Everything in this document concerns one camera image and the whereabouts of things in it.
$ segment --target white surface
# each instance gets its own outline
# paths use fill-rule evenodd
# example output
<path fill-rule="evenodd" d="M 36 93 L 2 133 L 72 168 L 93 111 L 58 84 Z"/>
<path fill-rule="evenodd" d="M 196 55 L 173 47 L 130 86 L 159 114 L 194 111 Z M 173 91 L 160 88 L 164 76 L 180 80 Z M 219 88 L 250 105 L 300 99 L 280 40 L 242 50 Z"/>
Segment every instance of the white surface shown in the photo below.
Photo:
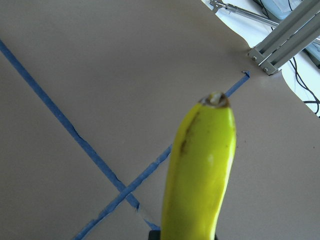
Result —
<path fill-rule="evenodd" d="M 208 6 L 209 0 L 203 0 Z M 232 4 L 256 14 L 262 15 L 261 8 L 252 0 L 224 0 L 226 4 Z M 229 13 L 225 9 L 220 9 L 216 15 L 233 31 L 243 37 L 251 48 L 260 43 L 272 30 L 269 26 L 262 23 L 250 20 L 243 16 Z M 318 69 L 314 63 L 310 60 L 306 53 L 300 52 L 296 56 L 296 62 L 298 72 L 313 93 L 320 99 L 320 69 Z M 303 89 L 296 82 L 295 71 L 292 65 L 287 62 L 280 68 L 285 82 L 289 88 L 302 100 L 302 101 L 314 101 L 313 96 L 305 89 Z M 315 112 L 317 110 L 316 104 L 308 104 L 308 107 Z"/>

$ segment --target black object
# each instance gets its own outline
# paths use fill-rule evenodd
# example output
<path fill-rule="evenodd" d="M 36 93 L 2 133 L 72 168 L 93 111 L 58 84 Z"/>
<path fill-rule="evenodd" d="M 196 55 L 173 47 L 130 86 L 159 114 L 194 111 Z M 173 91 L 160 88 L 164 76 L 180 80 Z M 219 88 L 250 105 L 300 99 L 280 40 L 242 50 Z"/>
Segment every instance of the black object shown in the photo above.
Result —
<path fill-rule="evenodd" d="M 148 240 L 160 240 L 160 230 L 151 230 Z"/>

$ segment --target gray surface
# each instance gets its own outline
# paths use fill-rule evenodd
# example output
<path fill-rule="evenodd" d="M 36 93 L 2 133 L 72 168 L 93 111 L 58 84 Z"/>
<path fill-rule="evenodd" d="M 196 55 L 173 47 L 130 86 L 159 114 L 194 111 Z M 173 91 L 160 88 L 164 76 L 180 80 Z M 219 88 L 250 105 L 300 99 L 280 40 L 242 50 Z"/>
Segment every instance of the gray surface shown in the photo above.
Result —
<path fill-rule="evenodd" d="M 200 1 L 4 1 L 0 38 L 126 185 L 208 92 L 231 98 L 238 148 L 221 240 L 317 239 L 319 119 L 246 56 Z M 0 56 L 2 239 L 71 239 L 118 194 Z M 160 224 L 164 163 L 135 192 Z M 147 239 L 124 202 L 87 239 Z"/>

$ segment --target wire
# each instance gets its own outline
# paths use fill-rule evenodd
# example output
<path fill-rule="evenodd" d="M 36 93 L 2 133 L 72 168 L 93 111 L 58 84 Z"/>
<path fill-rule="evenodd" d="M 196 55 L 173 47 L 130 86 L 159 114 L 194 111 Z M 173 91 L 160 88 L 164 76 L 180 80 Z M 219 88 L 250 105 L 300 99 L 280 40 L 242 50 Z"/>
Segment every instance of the wire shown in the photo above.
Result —
<path fill-rule="evenodd" d="M 290 4 L 290 0 L 288 0 L 288 4 L 289 4 L 289 8 L 290 8 L 290 10 L 292 12 L 293 10 L 292 10 L 291 4 Z"/>
<path fill-rule="evenodd" d="M 265 5 L 263 4 L 262 0 L 259 0 L 261 6 L 262 6 L 262 9 L 264 9 L 265 13 L 266 13 L 266 16 L 269 18 L 269 14 L 268 14 L 268 11 L 265 7 Z M 290 0 L 288 0 L 288 4 L 289 4 L 289 7 L 290 7 L 290 10 L 293 11 L 292 7 L 291 7 L 291 3 L 290 3 Z M 299 72 L 298 72 L 298 65 L 297 65 L 297 61 L 296 61 L 296 58 L 293 57 L 293 61 L 294 61 L 294 64 L 293 62 L 290 60 L 290 63 L 294 69 L 294 75 L 295 75 L 295 80 L 296 82 L 305 90 L 307 90 L 314 98 L 315 101 L 303 101 L 305 104 L 316 104 L 316 111 L 314 112 L 315 114 L 317 114 L 319 112 L 319 109 L 320 109 L 320 100 L 316 97 L 316 95 L 307 87 L 307 85 L 305 84 L 305 82 L 302 80 Z"/>
<path fill-rule="evenodd" d="M 305 82 L 302 80 L 300 74 L 298 73 L 298 66 L 297 66 L 297 61 L 296 58 L 293 57 L 293 62 L 290 60 L 290 63 L 294 69 L 295 72 L 295 80 L 296 82 L 305 90 L 307 90 L 314 98 L 315 101 L 303 101 L 305 104 L 316 104 L 316 111 L 314 112 L 315 114 L 317 114 L 319 112 L 319 104 L 320 104 L 320 100 L 316 97 L 316 95 L 307 87 L 307 85 L 305 84 Z"/>

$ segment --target brown spot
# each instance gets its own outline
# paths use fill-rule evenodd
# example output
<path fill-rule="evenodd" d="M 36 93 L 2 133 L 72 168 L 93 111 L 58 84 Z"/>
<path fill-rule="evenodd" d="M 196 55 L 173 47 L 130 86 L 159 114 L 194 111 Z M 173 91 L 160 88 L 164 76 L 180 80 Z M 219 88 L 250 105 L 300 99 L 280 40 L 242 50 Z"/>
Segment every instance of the brown spot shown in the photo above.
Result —
<path fill-rule="evenodd" d="M 197 111 L 196 114 L 194 115 L 191 123 L 189 124 L 188 128 L 185 130 L 185 135 L 187 135 L 187 134 L 190 132 L 190 129 L 191 129 L 192 125 L 196 122 L 199 114 L 200 114 L 200 113 Z"/>
<path fill-rule="evenodd" d="M 180 147 L 180 154 L 183 154 L 185 151 L 186 151 L 186 144 L 187 144 L 187 140 L 184 140 L 181 144 L 181 147 Z"/>

